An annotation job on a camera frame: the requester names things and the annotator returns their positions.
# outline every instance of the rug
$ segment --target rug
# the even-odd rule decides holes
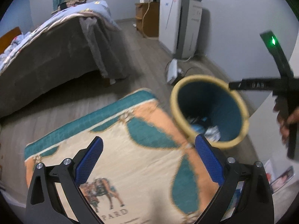
[[[27,184],[37,163],[50,166],[73,158],[95,136],[103,139],[104,151],[80,189],[105,223],[192,224],[219,187],[148,89],[27,145]],[[68,217],[77,220],[61,185],[56,187]]]

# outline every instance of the yellow trash can rim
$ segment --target yellow trash can rim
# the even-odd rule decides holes
[[[227,93],[231,95],[231,97],[235,100],[237,103],[241,117],[242,117],[242,126],[239,135],[231,140],[231,141],[221,141],[221,142],[215,142],[215,141],[209,141],[210,144],[214,147],[220,148],[220,149],[229,149],[236,145],[238,145],[247,135],[249,130],[249,113],[246,107],[245,102],[241,98],[241,96],[235,91],[231,91],[228,87],[228,84],[218,78],[208,76],[208,75],[192,75],[183,78],[180,80],[173,88],[170,96],[170,108],[173,114],[173,117],[177,123],[177,125],[185,132],[187,136],[189,136],[189,140],[191,143],[194,143],[195,137],[198,135],[196,131],[194,131],[188,121],[183,116],[179,105],[178,105],[178,92],[180,89],[185,86],[186,84],[189,84],[191,82],[197,82],[197,81],[203,81],[203,82],[210,82],[213,83],[219,87],[221,87],[223,90],[225,90]]]

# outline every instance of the wooden nightstand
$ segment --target wooden nightstand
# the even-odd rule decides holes
[[[136,5],[136,29],[148,37],[159,36],[159,2],[151,2],[149,10],[144,17],[143,21],[143,32],[142,32],[142,18],[147,11],[148,3],[135,3]]]

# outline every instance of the wooden floor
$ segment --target wooden floor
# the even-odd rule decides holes
[[[130,77],[104,87],[99,72],[94,71],[52,89],[23,109],[0,119],[2,182],[18,201],[25,203],[27,197],[23,152],[28,143],[142,87],[150,88],[161,102],[162,108],[170,114],[169,97],[172,87],[165,83],[164,76],[170,56],[162,50],[157,40],[144,39],[133,27],[133,21],[123,21],[119,25],[125,34],[134,67]],[[185,62],[182,65],[185,70],[191,66],[198,68],[189,70],[188,75],[219,75],[217,71],[212,72],[204,60]],[[243,163],[257,160],[249,139],[245,139],[234,149],[225,151],[225,154]]]

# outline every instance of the blue gripper pad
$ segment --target blue gripper pad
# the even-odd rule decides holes
[[[213,151],[201,135],[195,138],[195,148],[200,156],[204,166],[206,167],[213,182],[221,186],[224,183],[223,167],[215,157]]]
[[[91,145],[88,146],[87,152],[75,170],[75,183],[77,187],[87,182],[90,173],[103,152],[103,148],[103,140],[100,137],[94,139]]]

